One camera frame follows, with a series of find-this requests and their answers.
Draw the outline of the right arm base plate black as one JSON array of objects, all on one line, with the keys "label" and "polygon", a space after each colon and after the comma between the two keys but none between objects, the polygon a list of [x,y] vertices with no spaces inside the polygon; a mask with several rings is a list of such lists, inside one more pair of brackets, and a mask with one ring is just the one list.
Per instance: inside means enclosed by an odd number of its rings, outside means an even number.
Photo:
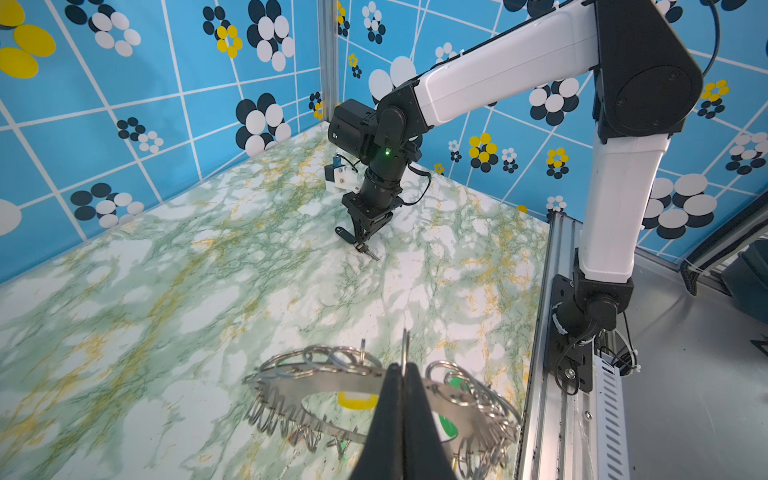
[{"label": "right arm base plate black", "polygon": [[545,371],[567,395],[593,390],[593,346],[597,327],[590,325],[576,306],[571,281],[553,277],[545,312],[551,327],[546,342]]}]

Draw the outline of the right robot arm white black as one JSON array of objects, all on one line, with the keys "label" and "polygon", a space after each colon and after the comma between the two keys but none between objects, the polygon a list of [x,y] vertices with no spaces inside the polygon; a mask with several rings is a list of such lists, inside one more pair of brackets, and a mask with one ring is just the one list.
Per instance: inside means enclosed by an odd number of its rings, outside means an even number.
[{"label": "right robot arm white black", "polygon": [[698,64],[649,1],[569,1],[424,73],[372,73],[375,106],[347,100],[328,129],[329,141],[365,167],[361,187],[342,198],[352,226],[337,234],[366,250],[403,205],[403,174],[433,128],[585,72],[596,88],[590,192],[574,290],[554,315],[571,345],[612,330],[632,295],[635,245],[658,167],[703,87]]}]

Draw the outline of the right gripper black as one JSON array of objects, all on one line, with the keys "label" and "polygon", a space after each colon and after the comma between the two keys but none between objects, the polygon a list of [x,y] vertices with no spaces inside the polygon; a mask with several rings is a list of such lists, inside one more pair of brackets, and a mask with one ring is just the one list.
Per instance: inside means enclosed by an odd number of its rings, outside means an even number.
[{"label": "right gripper black", "polygon": [[362,197],[354,192],[343,195],[343,205],[351,217],[355,240],[368,240],[373,234],[388,224],[394,211],[402,206],[402,199],[396,197],[386,208],[367,205]]}]

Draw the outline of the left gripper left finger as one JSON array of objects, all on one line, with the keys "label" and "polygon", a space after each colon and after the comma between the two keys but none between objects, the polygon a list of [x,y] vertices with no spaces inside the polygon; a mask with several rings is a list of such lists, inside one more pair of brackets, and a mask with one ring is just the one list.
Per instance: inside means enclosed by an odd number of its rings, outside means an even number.
[{"label": "left gripper left finger", "polygon": [[399,364],[389,366],[374,417],[350,480],[403,478],[403,376]]}]

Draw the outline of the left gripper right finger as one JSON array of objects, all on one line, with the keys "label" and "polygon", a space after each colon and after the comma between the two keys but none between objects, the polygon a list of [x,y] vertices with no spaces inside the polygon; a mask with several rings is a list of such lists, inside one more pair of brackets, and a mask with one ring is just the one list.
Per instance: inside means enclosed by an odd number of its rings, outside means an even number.
[{"label": "left gripper right finger", "polygon": [[438,436],[418,368],[407,363],[404,376],[405,479],[456,478]]}]

